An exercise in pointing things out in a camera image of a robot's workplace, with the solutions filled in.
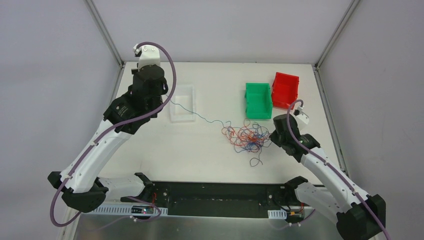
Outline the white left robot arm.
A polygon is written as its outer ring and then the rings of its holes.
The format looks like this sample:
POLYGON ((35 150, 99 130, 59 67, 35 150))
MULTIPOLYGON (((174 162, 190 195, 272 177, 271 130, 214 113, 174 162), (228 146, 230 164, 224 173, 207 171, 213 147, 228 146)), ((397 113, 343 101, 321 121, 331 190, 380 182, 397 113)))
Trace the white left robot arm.
POLYGON ((114 153, 130 139, 139 128, 158 116, 154 113, 135 122, 116 126, 120 122, 143 116, 157 109, 162 96, 168 92, 165 71, 156 64, 134 68, 132 84, 127 92, 116 98, 103 114, 103 120, 86 145, 91 150, 81 153, 82 161, 74 162, 63 171, 53 171, 47 177, 55 189, 63 181, 62 200, 82 213, 89 213, 104 201, 135 197, 140 202, 152 198, 152 182, 141 172, 118 178, 100 177, 99 173, 114 153))

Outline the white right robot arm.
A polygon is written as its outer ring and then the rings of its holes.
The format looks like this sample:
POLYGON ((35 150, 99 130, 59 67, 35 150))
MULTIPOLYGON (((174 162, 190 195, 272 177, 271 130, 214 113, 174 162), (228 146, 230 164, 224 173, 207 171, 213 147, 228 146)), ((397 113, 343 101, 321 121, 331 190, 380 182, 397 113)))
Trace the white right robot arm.
POLYGON ((319 190, 298 176, 286 183, 283 196, 288 204, 301 202, 314 208, 335 224, 344 240, 369 240, 386 233, 386 202, 380 195, 370 195, 336 168, 313 136, 300 133, 293 115, 278 115, 273 124, 270 140, 311 171, 327 189, 319 190))

